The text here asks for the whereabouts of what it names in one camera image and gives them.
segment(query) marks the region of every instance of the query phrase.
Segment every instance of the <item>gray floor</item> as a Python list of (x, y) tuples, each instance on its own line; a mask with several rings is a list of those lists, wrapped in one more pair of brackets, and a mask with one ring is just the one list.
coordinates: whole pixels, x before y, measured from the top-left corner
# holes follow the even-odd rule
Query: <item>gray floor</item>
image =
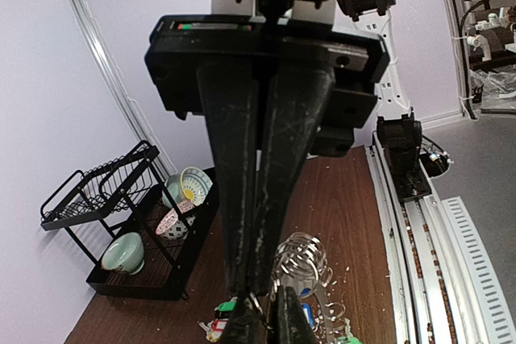
[(441, 199), (462, 197), (516, 321), (516, 118), (484, 115), (424, 133), (455, 161), (434, 185)]

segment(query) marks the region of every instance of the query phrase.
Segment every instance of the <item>dish rack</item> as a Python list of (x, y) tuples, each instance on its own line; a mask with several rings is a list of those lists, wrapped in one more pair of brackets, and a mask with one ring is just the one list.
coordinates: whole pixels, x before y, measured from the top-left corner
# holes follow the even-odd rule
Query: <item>dish rack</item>
[[(218, 187), (214, 183), (202, 205), (182, 213), (153, 165), (158, 155), (157, 147), (142, 141), (123, 157), (88, 172), (75, 171), (41, 206), (43, 229), (65, 229), (95, 264), (86, 282), (100, 294), (151, 300), (188, 298), (185, 286), (217, 213)], [(205, 172), (214, 180), (213, 168)], [(163, 195), (188, 229), (184, 238), (169, 241), (155, 234), (159, 222), (169, 211), (161, 199)], [(124, 210), (131, 211), (125, 221), (113, 226), (106, 223), (105, 219), (111, 214)], [(186, 221), (191, 215), (196, 215), (192, 226)], [(132, 231), (141, 235), (145, 249), (141, 273), (128, 276), (102, 269), (100, 259), (71, 229), (71, 226), (95, 221), (99, 221), (113, 239)]]

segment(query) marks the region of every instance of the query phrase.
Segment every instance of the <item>wood grain surface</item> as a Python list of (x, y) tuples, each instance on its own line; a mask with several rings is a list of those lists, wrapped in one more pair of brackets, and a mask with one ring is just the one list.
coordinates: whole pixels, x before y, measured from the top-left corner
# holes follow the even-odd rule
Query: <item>wood grain surface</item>
[[(385, 247), (363, 148), (343, 159), (308, 160), (289, 203), (284, 237), (304, 231), (321, 239), (334, 270), (329, 298), (342, 301), (364, 344), (394, 343)], [(203, 343), (199, 321), (227, 300), (222, 222), (214, 224), (187, 287), (190, 300), (151, 301), (96, 295), (67, 344)]]

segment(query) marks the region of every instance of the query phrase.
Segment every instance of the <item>brown tabletop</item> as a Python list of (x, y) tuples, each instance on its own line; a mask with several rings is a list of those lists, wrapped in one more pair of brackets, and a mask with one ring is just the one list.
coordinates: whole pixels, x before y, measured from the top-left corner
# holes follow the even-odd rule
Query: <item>brown tabletop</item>
[[(389, 270), (377, 202), (363, 148), (343, 159), (308, 160), (289, 203), (284, 237), (312, 234), (325, 245), (334, 278), (332, 301), (347, 308), (363, 344), (394, 343)], [(67, 344), (203, 343), (199, 321), (213, 319), (227, 300), (222, 222), (214, 220), (187, 287), (189, 301), (151, 301), (95, 295)]]

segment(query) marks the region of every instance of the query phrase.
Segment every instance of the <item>bowl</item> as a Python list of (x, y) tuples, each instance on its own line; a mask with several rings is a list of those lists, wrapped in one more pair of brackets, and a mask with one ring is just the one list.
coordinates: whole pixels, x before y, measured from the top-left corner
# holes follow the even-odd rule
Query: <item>bowl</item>
[[(177, 207), (182, 213), (195, 208), (191, 201), (182, 201)], [(195, 215), (190, 215), (186, 218), (186, 221), (192, 226), (195, 221)], [(184, 222), (179, 220), (175, 209), (171, 209), (156, 228), (156, 235), (169, 240), (184, 237), (186, 233), (188, 233), (188, 228)]]
[(144, 242), (138, 233), (127, 233), (110, 244), (102, 256), (104, 270), (133, 276), (144, 268)]
[[(186, 199), (181, 192), (181, 175), (177, 173), (176, 175), (170, 176), (164, 183), (167, 191), (169, 191), (170, 196), (176, 203), (180, 203)], [(167, 198), (165, 193), (162, 193), (161, 198), (163, 199), (164, 205), (168, 208), (172, 208), (172, 204), (170, 204), (170, 200)]]
[(210, 177), (199, 168), (188, 167), (181, 174), (182, 196), (194, 205), (204, 202), (212, 185)]

